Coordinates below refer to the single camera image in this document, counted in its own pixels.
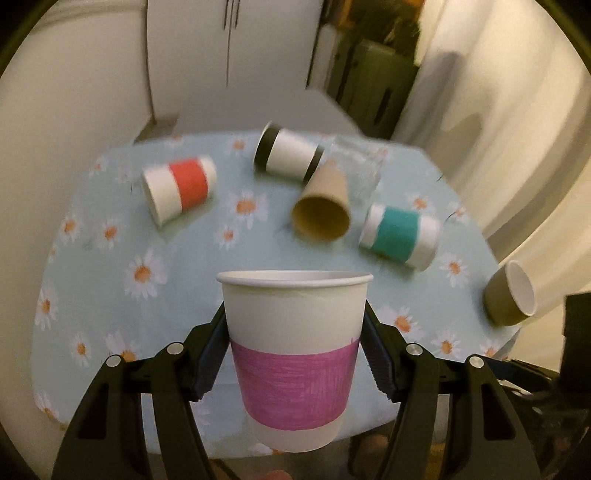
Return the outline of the clear glass cup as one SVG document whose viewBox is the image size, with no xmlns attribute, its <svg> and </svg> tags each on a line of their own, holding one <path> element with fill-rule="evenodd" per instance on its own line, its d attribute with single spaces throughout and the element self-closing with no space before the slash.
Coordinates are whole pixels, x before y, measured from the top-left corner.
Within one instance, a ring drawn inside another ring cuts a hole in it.
<svg viewBox="0 0 591 480">
<path fill-rule="evenodd" d="M 328 159 L 345 174 L 349 199 L 357 204 L 369 201 L 382 176 L 383 161 L 377 150 L 360 139 L 336 136 L 329 144 Z"/>
</svg>

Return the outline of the white cup with red band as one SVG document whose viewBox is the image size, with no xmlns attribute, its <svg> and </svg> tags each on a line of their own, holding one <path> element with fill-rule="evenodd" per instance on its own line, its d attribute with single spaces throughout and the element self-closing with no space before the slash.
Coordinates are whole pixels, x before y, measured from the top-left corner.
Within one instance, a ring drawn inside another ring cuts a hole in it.
<svg viewBox="0 0 591 480">
<path fill-rule="evenodd" d="M 217 171 L 211 157 L 203 156 L 145 168 L 141 180 L 152 220 L 161 228 L 211 199 Z"/>
</svg>

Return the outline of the white cup with black bands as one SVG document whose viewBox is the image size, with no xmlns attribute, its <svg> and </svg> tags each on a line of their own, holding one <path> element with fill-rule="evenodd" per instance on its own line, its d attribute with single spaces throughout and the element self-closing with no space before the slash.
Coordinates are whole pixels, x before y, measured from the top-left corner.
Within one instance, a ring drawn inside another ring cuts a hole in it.
<svg viewBox="0 0 591 480">
<path fill-rule="evenodd" d="M 270 122 L 256 143 L 253 167 L 270 175 L 308 183 L 324 151 L 321 144 Z"/>
</svg>

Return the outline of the dark wooden cabinet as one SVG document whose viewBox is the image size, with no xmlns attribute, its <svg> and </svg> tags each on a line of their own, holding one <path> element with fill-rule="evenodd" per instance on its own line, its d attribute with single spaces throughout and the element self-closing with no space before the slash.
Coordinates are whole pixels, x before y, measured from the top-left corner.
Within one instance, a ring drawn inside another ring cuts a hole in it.
<svg viewBox="0 0 591 480">
<path fill-rule="evenodd" d="M 415 82 L 423 1 L 325 1 L 318 41 L 332 35 L 325 93 L 363 134 L 389 139 Z"/>
</svg>

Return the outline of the white cup with teal band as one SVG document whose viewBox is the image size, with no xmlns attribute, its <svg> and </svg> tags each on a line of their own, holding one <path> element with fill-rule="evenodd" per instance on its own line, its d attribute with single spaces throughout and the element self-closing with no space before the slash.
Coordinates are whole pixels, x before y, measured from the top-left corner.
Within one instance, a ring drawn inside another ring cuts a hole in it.
<svg viewBox="0 0 591 480">
<path fill-rule="evenodd" d="M 435 217 L 373 203 L 363 222 L 359 246 L 425 271 L 436 257 L 442 233 L 443 223 Z"/>
</svg>

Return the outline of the brown kraft paper cup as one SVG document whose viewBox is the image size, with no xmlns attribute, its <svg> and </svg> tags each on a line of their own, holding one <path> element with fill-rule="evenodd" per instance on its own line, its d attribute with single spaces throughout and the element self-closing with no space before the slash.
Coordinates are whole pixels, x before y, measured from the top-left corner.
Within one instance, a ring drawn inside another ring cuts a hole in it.
<svg viewBox="0 0 591 480">
<path fill-rule="evenodd" d="M 351 226 L 348 178 L 335 162 L 318 166 L 290 213 L 297 234 L 314 241 L 335 241 Z"/>
</svg>

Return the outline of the daisy print blue tablecloth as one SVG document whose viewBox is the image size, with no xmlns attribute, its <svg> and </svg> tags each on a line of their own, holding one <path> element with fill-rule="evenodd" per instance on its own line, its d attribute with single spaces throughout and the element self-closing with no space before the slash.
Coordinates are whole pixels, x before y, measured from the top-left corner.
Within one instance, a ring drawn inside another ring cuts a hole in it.
<svg viewBox="0 0 591 480">
<path fill-rule="evenodd" d="M 383 323 L 432 355 L 501 357 L 513 327 L 497 327 L 483 291 L 498 264 L 476 222 L 420 149 L 360 136 L 308 133 L 328 152 L 352 151 L 377 166 L 376 202 L 437 218 L 442 237 L 424 271 L 359 245 L 369 198 L 353 198 L 342 239 L 294 233 L 301 183 L 257 172 L 259 131 L 185 134 L 113 149 L 80 182 L 49 254 L 35 313 L 31 370 L 37 406 L 71 421 L 111 355 L 146 359 L 211 321 L 221 272 L 320 270 L 370 273 L 368 300 Z M 188 159 L 214 163 L 211 199 L 165 226 L 151 218 L 144 170 Z"/>
</svg>

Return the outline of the white cup with magenta band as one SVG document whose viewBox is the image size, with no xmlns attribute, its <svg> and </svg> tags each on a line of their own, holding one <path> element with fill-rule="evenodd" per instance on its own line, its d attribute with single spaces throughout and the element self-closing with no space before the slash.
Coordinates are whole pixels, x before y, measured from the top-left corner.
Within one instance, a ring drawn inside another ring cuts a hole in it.
<svg viewBox="0 0 591 480">
<path fill-rule="evenodd" d="M 217 280 L 252 434 L 288 453 L 331 443 L 349 401 L 372 274 L 228 271 Z"/>
</svg>

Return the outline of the olive green paper cup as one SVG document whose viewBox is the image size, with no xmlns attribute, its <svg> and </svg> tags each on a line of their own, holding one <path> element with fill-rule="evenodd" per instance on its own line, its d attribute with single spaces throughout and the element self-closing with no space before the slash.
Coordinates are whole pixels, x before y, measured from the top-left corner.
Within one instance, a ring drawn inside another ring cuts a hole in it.
<svg viewBox="0 0 591 480">
<path fill-rule="evenodd" d="M 533 317 L 538 308 L 534 286 L 515 260 L 505 263 L 488 281 L 483 292 L 485 312 L 499 326 L 515 326 Z"/>
</svg>

